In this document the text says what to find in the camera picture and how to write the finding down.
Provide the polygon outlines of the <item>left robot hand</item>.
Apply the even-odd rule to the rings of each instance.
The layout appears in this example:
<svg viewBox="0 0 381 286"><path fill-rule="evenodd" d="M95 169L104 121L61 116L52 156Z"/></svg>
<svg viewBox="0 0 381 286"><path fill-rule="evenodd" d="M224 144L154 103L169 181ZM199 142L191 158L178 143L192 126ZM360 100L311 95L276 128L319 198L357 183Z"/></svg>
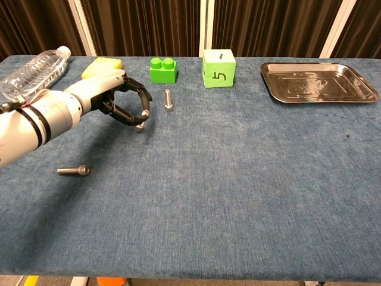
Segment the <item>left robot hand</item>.
<svg viewBox="0 0 381 286"><path fill-rule="evenodd" d="M142 103L141 115L131 115L114 103L116 91L135 91ZM149 118L152 97L143 84L128 77L123 69L107 70L95 76L82 79L64 90L73 95L82 106L82 114L100 110L124 125L137 126Z"/></svg>

